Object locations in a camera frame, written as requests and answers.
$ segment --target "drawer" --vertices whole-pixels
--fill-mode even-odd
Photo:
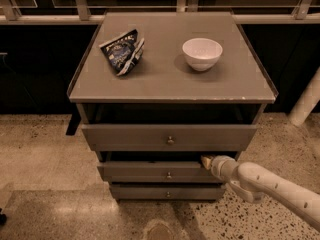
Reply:
[[[225,188],[221,185],[110,185],[113,198],[157,200],[218,200]]]
[[[84,124],[94,151],[243,151],[255,125]]]
[[[219,183],[198,162],[112,162],[98,164],[102,180],[112,182]]]

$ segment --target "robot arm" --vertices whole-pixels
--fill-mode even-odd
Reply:
[[[320,232],[320,195],[255,163],[239,164],[228,156],[203,156],[202,162],[213,176],[228,183],[245,201],[260,203],[267,194]]]

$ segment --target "white bowl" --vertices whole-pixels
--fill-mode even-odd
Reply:
[[[182,50],[189,66],[197,71],[211,68],[223,51],[219,43],[207,38],[190,39],[183,44]]]

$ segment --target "terrazzo floor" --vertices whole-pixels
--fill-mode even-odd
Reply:
[[[320,239],[320,233],[265,197],[245,203],[227,188],[216,202],[121,201],[96,169],[69,115],[0,115],[1,240],[15,239]],[[240,161],[252,161],[320,193],[320,114],[301,127],[263,114]]]

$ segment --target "black chip bag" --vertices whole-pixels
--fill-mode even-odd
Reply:
[[[144,46],[144,39],[137,42],[136,29],[121,34],[99,45],[110,65],[117,71],[117,76],[128,74],[139,62]]]

